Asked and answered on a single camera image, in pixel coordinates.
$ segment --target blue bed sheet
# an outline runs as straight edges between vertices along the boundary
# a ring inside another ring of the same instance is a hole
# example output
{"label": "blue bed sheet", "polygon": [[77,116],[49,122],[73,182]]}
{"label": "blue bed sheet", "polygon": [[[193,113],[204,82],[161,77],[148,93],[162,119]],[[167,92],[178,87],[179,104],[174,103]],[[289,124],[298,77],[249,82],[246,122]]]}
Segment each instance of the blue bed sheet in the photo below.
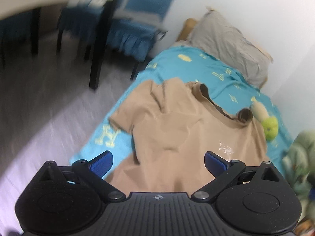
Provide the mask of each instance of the blue bed sheet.
{"label": "blue bed sheet", "polygon": [[70,159],[70,163],[79,159],[91,160],[103,151],[110,150],[113,153],[114,163],[105,178],[134,149],[132,136],[121,130],[114,131],[109,125],[108,117],[141,82],[150,79],[160,84],[174,77],[179,77],[183,82],[203,82],[208,87],[210,98],[230,114],[236,114],[240,109],[249,107],[254,99],[262,102],[269,115],[276,116],[279,121],[279,133],[275,140],[267,143],[267,155],[284,174],[281,164],[282,154],[291,145],[292,138],[283,124],[278,108],[268,96],[249,85],[238,70],[198,48],[184,46],[161,52],[144,71],[138,74],[137,79],[105,116],[88,143]]}

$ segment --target yellow oval print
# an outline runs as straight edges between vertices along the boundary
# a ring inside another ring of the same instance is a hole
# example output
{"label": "yellow oval print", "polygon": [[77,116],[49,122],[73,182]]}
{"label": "yellow oval print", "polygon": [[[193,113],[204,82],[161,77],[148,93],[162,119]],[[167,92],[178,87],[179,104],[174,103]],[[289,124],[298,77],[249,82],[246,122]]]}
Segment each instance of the yellow oval print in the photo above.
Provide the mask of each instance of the yellow oval print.
{"label": "yellow oval print", "polygon": [[184,61],[190,62],[192,59],[186,55],[179,54],[178,57]]}

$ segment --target brown t-shirt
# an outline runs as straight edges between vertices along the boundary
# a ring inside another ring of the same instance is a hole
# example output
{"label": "brown t-shirt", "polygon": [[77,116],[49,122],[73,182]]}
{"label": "brown t-shirt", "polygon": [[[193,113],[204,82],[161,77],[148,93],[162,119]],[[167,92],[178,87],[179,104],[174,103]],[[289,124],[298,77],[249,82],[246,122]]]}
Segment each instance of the brown t-shirt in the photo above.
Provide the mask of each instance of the brown t-shirt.
{"label": "brown t-shirt", "polygon": [[204,166],[207,151],[249,166],[268,160],[264,131],[252,112],[227,114],[200,82],[145,81],[109,121],[134,138],[135,153],[107,178],[126,195],[134,191],[192,194],[214,179]]}

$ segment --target white wall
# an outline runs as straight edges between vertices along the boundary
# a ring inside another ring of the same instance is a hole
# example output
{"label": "white wall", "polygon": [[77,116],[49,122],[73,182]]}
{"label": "white wall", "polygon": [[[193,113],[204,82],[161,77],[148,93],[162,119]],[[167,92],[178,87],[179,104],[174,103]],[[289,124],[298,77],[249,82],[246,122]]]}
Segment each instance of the white wall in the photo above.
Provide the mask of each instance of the white wall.
{"label": "white wall", "polygon": [[315,129],[315,43],[271,99],[292,137],[302,130]]}
{"label": "white wall", "polygon": [[176,40],[187,18],[200,19],[206,6],[220,11],[244,36],[274,59],[263,91],[272,96],[300,64],[315,40],[315,0],[173,0],[164,19],[169,30],[152,55]]}

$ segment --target chair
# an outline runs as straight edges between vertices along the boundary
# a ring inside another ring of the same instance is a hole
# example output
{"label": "chair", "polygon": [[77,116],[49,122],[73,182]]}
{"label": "chair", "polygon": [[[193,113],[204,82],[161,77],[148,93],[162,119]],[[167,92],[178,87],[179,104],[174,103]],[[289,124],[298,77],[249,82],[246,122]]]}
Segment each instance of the chair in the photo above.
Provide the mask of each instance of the chair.
{"label": "chair", "polygon": [[0,54],[5,68],[4,43],[31,36],[32,11],[22,12],[0,21]]}
{"label": "chair", "polygon": [[[92,0],[84,0],[73,7],[64,8],[59,17],[57,53],[61,49],[63,31],[86,41],[84,59],[89,59],[92,44],[96,39],[96,28],[102,7],[90,6]],[[143,62],[153,47],[157,34],[164,34],[162,20],[172,0],[117,0],[116,12],[107,37],[107,45],[118,49],[126,56],[133,56]],[[136,63],[131,79],[138,68]]]}

